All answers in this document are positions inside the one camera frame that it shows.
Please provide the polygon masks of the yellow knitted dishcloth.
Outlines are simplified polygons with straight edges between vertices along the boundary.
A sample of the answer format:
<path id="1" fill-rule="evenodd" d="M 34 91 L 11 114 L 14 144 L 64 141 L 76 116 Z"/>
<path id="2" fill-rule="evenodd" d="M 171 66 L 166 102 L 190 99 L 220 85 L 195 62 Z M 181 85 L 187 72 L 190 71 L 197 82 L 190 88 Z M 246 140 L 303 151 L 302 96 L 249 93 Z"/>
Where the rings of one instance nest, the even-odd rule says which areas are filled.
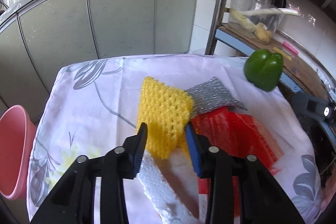
<path id="1" fill-rule="evenodd" d="M 161 160 L 173 150 L 186 149 L 185 126 L 190 121 L 194 100 L 184 90 L 145 77 L 138 105 L 137 128 L 147 124 L 146 149 Z"/>

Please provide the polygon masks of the grey kitchen cabinet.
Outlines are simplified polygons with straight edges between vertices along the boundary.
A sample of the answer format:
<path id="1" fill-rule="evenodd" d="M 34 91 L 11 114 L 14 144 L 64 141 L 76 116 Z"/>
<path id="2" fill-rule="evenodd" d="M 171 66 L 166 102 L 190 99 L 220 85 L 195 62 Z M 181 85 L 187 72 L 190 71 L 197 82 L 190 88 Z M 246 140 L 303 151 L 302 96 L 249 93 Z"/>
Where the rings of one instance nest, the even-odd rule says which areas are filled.
<path id="1" fill-rule="evenodd" d="M 20 0 L 1 15 L 1 111 L 38 121 L 58 71 L 190 47 L 197 0 Z"/>

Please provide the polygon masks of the cardboard shelf liner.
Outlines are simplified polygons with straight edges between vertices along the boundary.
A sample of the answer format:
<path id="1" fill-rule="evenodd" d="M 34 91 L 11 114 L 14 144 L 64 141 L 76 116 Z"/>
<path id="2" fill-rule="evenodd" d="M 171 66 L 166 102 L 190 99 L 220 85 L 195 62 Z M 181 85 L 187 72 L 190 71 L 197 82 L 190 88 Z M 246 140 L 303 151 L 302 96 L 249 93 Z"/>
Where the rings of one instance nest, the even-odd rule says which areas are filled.
<path id="1" fill-rule="evenodd" d="M 272 53 L 280 53 L 282 50 L 282 44 L 274 39 L 270 44 L 264 45 L 247 36 L 240 35 L 228 24 L 220 26 L 215 37 L 218 41 L 246 56 L 250 56 L 254 51 L 262 48 L 266 48 Z M 325 100 L 331 99 L 317 72 L 300 57 L 291 57 L 288 54 L 284 56 L 284 67 L 280 81 L 292 92 L 304 91 Z"/>

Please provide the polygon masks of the green bell pepper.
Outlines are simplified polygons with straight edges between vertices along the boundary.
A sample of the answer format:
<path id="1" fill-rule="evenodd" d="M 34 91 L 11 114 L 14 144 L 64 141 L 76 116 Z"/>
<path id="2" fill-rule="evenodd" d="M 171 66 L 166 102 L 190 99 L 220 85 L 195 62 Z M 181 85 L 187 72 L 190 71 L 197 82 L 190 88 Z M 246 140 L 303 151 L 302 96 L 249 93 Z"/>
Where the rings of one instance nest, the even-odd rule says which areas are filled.
<path id="1" fill-rule="evenodd" d="M 270 92 L 278 84 L 283 68 L 283 56 L 268 49 L 254 51 L 247 59 L 243 71 L 248 82 Z"/>

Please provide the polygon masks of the red snack wrapper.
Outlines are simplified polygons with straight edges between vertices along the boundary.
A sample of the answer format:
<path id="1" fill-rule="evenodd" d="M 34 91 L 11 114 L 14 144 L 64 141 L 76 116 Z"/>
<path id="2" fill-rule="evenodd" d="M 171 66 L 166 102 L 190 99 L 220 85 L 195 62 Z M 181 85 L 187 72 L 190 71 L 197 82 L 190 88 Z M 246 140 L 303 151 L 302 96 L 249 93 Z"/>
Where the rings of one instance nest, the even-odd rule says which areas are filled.
<path id="1" fill-rule="evenodd" d="M 235 113 L 227 107 L 221 107 L 205 114 L 199 114 L 189 123 L 193 125 L 195 133 L 206 136 L 211 145 L 217 146 L 228 155 L 244 159 L 252 154 L 262 162 L 273 177 L 280 172 L 280 169 L 274 165 L 284 153 L 266 127 L 252 116 Z M 232 180 L 235 220 L 240 216 L 240 194 L 238 178 L 233 177 Z M 206 223 L 210 179 L 199 178 L 198 190 L 200 219 Z"/>

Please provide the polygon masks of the white foam net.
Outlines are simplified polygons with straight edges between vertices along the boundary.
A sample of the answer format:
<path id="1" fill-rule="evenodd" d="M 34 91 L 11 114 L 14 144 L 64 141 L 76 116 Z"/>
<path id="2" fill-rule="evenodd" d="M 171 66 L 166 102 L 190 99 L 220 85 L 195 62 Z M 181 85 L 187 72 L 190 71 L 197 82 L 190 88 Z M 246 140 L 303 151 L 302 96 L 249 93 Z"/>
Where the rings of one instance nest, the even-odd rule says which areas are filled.
<path id="1" fill-rule="evenodd" d="M 201 223 L 177 196 L 149 151 L 145 151 L 138 173 L 144 194 L 163 223 Z"/>

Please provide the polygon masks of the pink plastic bucket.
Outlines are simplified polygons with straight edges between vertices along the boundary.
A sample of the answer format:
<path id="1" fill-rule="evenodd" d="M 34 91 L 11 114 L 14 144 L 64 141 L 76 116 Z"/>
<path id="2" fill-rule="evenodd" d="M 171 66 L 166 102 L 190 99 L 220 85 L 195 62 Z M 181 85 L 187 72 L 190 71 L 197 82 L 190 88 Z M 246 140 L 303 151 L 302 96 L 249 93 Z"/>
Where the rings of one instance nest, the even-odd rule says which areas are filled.
<path id="1" fill-rule="evenodd" d="M 10 107 L 1 117 L 1 195 L 23 200 L 37 128 L 20 105 Z"/>

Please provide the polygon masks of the ginger root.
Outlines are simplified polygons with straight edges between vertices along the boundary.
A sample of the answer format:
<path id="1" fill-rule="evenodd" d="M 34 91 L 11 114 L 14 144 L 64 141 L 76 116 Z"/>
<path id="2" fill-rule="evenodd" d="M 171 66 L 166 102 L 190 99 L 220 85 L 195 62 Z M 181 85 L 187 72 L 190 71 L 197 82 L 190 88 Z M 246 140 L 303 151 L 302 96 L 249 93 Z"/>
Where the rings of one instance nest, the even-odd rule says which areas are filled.
<path id="1" fill-rule="evenodd" d="M 256 25 L 255 35 L 261 42 L 265 44 L 270 43 L 272 38 L 272 32 L 265 29 L 264 24 L 261 22 Z"/>

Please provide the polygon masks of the white floral tablecloth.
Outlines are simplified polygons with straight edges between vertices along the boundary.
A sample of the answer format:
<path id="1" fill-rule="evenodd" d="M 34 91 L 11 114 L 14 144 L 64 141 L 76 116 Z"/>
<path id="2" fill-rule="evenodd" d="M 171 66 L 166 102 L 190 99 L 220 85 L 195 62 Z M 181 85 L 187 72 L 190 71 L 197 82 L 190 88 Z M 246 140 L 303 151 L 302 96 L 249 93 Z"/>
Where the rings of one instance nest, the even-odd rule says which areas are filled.
<path id="1" fill-rule="evenodd" d="M 275 179 L 306 223 L 321 212 L 321 180 L 313 145 L 279 89 L 264 92 L 243 73 L 244 57 L 139 55 L 76 63 L 62 68 L 37 128 L 27 176 L 30 218 L 76 157 L 95 158 L 135 134 L 145 77 L 182 90 L 219 78 L 232 96 L 276 139 L 283 156 Z"/>

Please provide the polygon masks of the silver mesh cloth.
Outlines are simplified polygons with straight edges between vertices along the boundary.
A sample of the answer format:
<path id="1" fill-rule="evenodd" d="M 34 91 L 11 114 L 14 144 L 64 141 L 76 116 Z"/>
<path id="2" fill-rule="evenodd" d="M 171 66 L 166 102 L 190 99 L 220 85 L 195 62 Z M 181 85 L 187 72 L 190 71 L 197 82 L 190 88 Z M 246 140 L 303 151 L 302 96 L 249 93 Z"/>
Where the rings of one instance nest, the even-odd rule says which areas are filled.
<path id="1" fill-rule="evenodd" d="M 237 107 L 247 110 L 245 104 L 235 99 L 230 90 L 217 77 L 188 88 L 185 92 L 194 100 L 190 119 L 221 107 Z"/>

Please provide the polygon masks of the clear plastic container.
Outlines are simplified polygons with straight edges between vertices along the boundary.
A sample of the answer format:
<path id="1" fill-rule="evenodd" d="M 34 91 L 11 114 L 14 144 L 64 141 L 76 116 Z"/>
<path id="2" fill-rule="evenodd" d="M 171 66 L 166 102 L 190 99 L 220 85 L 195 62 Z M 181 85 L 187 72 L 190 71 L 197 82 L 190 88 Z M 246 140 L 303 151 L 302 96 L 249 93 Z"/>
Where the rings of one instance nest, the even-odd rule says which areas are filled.
<path id="1" fill-rule="evenodd" d="M 240 34 L 257 42 L 261 42 L 255 35 L 256 25 L 263 23 L 265 29 L 272 32 L 272 37 L 280 25 L 284 14 L 262 14 L 257 16 L 244 16 L 239 11 L 276 8 L 262 0 L 231 0 L 228 16 L 228 25 Z"/>

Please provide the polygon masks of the white leek stalk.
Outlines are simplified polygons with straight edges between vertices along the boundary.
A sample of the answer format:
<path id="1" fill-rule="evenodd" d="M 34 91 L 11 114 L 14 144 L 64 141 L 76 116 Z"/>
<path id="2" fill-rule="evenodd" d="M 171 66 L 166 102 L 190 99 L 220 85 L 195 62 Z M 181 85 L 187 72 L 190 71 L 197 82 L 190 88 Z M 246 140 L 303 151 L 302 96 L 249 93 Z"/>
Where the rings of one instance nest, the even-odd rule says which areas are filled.
<path id="1" fill-rule="evenodd" d="M 266 8 L 266 9 L 239 11 L 239 13 L 244 16 L 257 16 L 262 14 L 285 14 L 290 16 L 300 15 L 300 12 L 298 12 L 297 10 L 288 8 Z"/>

